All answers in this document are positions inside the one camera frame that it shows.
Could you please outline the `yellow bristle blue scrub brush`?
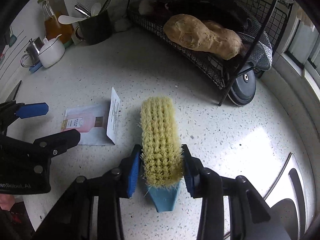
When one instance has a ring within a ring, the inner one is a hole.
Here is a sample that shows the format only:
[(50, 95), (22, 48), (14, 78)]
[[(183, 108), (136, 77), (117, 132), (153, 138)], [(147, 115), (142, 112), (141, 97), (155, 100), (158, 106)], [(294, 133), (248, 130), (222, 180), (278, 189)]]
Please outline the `yellow bristle blue scrub brush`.
[(171, 212), (184, 175), (182, 144), (172, 100), (165, 96), (144, 100), (140, 110), (140, 126), (147, 194), (157, 212)]

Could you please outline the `blue tray under pots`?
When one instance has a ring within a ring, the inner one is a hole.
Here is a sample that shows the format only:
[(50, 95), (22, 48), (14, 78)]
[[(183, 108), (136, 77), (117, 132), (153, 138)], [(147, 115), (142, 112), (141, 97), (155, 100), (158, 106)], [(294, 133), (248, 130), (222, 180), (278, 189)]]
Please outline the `blue tray under pots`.
[(42, 63), (39, 61), (37, 64), (29, 68), (29, 72), (35, 73), (42, 67)]

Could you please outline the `pink printed paper leaflet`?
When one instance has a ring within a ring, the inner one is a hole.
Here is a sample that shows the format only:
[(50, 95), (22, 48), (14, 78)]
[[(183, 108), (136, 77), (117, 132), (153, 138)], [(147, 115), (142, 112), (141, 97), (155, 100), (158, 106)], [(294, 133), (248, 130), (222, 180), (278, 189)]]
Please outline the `pink printed paper leaflet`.
[(102, 104), (68, 108), (61, 131), (76, 129), (80, 145), (116, 145), (121, 99), (114, 88), (111, 97)]

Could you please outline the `small steel pitcher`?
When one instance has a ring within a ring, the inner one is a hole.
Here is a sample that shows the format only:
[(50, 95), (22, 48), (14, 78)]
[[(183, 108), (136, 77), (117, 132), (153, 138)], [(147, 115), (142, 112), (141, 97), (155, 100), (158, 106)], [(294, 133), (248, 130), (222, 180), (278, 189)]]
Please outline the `small steel pitcher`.
[[(36, 39), (31, 38), (28, 41), (28, 45), (24, 51), (25, 54), (21, 57), (21, 61), (20, 61), (21, 66), (24, 68), (30, 68), (37, 65), (40, 61), (39, 55), (42, 47), (43, 47), (43, 42), (39, 37)], [(29, 58), (30, 60), (29, 64), (24, 63), (24, 60), (26, 58)]]

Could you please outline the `white ceramic sugar pot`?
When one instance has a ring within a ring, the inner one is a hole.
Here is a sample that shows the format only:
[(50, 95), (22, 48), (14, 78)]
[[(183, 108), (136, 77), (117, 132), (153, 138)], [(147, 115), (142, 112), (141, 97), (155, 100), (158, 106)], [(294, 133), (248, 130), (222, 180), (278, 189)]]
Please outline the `white ceramic sugar pot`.
[(49, 68), (60, 61), (65, 53), (65, 47), (60, 41), (61, 34), (56, 38), (43, 39), (43, 46), (40, 49), (39, 59), (44, 68)]

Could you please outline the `glass jar of amber liquid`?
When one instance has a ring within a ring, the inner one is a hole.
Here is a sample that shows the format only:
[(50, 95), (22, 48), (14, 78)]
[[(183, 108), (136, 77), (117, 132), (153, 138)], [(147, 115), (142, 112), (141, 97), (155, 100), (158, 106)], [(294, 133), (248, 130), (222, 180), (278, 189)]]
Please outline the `glass jar of amber liquid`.
[(46, 38), (51, 40), (61, 34), (59, 40), (63, 43), (65, 48), (68, 48), (73, 43), (73, 26), (71, 24), (61, 24), (58, 21), (62, 12), (56, 7), (55, 0), (38, 0), (37, 3), (41, 7), (44, 16)]

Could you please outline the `stainless steel sink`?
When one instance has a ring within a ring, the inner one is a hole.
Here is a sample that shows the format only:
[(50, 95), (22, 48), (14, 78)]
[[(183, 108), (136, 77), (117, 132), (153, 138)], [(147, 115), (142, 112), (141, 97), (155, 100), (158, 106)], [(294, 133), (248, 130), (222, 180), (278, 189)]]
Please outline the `stainless steel sink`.
[(279, 216), (289, 237), (302, 239), (315, 215), (314, 196), (296, 156), (290, 153), (264, 200)]

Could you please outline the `white plastic spoon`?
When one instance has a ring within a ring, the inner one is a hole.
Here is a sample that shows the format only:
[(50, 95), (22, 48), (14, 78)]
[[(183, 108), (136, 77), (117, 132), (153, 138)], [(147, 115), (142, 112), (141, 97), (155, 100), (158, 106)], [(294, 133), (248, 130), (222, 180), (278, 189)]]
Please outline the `white plastic spoon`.
[(90, 18), (97, 16), (100, 11), (101, 11), (101, 4), (95, 3), (91, 7), (91, 17), (79, 18), (79, 17), (71, 17), (71, 16), (66, 16), (66, 15), (61, 15), (58, 18), (58, 22), (63, 25), (69, 25), (69, 24), (73, 24), (76, 22), (81, 22), (81, 21), (88, 20)]

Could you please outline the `black utensil holder cup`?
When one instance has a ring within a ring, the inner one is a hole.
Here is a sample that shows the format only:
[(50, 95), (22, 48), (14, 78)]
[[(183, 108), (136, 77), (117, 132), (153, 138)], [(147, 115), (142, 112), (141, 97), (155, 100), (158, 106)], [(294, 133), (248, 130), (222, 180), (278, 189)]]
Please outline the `black utensil holder cup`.
[(79, 22), (83, 39), (89, 45), (95, 45), (110, 38), (114, 33), (114, 26), (108, 11)]

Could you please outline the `grey mesh cloth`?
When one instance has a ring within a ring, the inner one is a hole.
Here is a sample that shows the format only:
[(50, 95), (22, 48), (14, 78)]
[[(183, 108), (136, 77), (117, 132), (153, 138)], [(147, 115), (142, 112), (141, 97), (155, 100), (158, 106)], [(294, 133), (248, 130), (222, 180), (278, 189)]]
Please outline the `grey mesh cloth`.
[[(237, 34), (240, 38), (247, 42), (249, 45), (252, 45), (256, 36), (258, 35), (261, 23), (255, 18), (255, 16), (244, 6), (243, 3), (236, 1), (236, 4), (241, 8), (247, 15), (247, 27), (244, 27), (243, 31), (237, 31)], [(249, 56), (247, 62), (252, 64), (253, 67), (258, 70), (268, 71), (272, 67), (272, 56), (273, 50), (271, 42), (268, 38), (266, 31), (259, 37), (259, 41), (255, 45), (251, 55)]]

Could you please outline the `brown sweet potato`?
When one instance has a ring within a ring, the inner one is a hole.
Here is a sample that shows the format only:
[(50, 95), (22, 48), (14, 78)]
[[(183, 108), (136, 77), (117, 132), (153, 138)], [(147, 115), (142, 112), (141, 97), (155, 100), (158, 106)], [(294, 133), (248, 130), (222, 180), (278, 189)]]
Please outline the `brown sweet potato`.
[(186, 14), (172, 16), (163, 31), (169, 40), (184, 48), (213, 53), (224, 60), (240, 54), (244, 47), (236, 32)]

